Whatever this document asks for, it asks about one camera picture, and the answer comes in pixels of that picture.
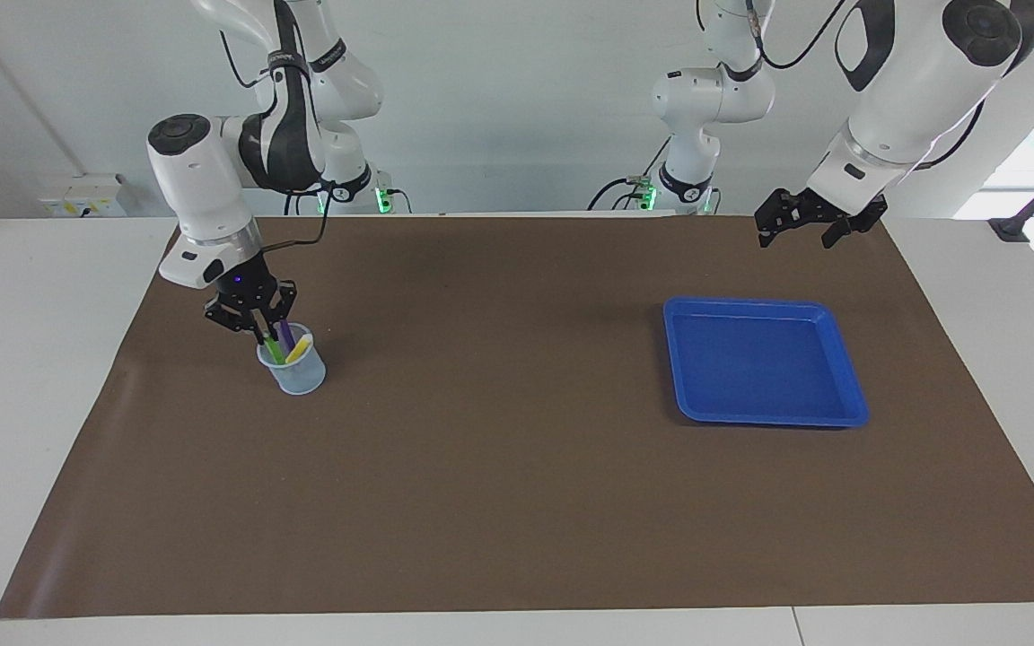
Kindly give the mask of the clear plastic cup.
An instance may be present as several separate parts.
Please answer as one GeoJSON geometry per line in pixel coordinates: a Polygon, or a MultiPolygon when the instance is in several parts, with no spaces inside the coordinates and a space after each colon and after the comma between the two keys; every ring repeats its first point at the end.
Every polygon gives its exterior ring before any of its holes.
{"type": "MultiPolygon", "coordinates": [[[[290,327],[295,343],[298,342],[300,336],[311,334],[311,331],[302,324],[290,322],[290,327]]],[[[321,360],[315,336],[312,348],[297,363],[275,365],[264,345],[256,347],[256,359],[275,378],[276,384],[291,396],[303,396],[303,394],[311,393],[327,379],[328,367],[321,360]]]]}

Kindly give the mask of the blue plastic tray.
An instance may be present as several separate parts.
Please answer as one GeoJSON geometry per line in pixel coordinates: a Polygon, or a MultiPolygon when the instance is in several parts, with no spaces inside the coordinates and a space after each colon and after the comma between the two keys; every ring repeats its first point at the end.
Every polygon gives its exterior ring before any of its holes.
{"type": "Polygon", "coordinates": [[[837,315],[819,302],[674,297],[663,322],[674,399],[689,420],[829,429],[869,421],[837,315]]]}

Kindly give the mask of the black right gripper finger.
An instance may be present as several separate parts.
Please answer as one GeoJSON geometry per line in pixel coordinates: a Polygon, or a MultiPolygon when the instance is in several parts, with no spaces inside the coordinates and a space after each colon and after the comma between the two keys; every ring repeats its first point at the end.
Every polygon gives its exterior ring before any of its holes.
{"type": "Polygon", "coordinates": [[[292,281],[278,281],[275,285],[274,294],[266,299],[266,324],[269,328],[279,327],[288,316],[293,309],[298,289],[292,281]]]}
{"type": "Polygon", "coordinates": [[[242,308],[235,305],[226,305],[219,298],[210,299],[204,306],[204,315],[208,320],[225,327],[234,334],[248,332],[255,340],[256,345],[263,346],[267,339],[266,324],[258,325],[256,311],[250,308],[242,308]]]}

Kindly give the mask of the white wall outlet box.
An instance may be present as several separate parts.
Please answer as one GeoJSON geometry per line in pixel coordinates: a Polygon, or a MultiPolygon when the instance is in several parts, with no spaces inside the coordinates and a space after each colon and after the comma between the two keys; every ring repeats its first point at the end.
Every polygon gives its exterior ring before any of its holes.
{"type": "Polygon", "coordinates": [[[38,205],[52,217],[124,218],[127,209],[119,201],[122,188],[123,179],[117,173],[45,175],[40,179],[38,205]]]}

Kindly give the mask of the brown table mat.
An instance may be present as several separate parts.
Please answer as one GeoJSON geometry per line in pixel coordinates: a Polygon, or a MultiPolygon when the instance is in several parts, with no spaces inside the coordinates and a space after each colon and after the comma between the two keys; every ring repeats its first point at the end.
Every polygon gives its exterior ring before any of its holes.
{"type": "Polygon", "coordinates": [[[324,384],[153,279],[0,618],[1034,601],[1034,484],[881,226],[342,218],[270,265],[324,384]],[[825,305],[866,425],[688,420],[672,297],[825,305]]]}

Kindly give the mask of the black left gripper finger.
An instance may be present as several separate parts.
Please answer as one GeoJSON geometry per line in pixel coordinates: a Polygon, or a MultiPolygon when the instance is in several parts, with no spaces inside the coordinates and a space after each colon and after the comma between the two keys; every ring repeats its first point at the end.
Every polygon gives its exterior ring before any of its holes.
{"type": "Polygon", "coordinates": [[[838,217],[837,221],[822,234],[822,246],[833,249],[837,243],[853,233],[866,233],[879,223],[888,209],[887,199],[872,199],[857,215],[838,217]]]}
{"type": "Polygon", "coordinates": [[[758,228],[760,247],[768,247],[776,236],[793,228],[793,195],[788,189],[777,188],[755,210],[755,224],[758,228]]]}

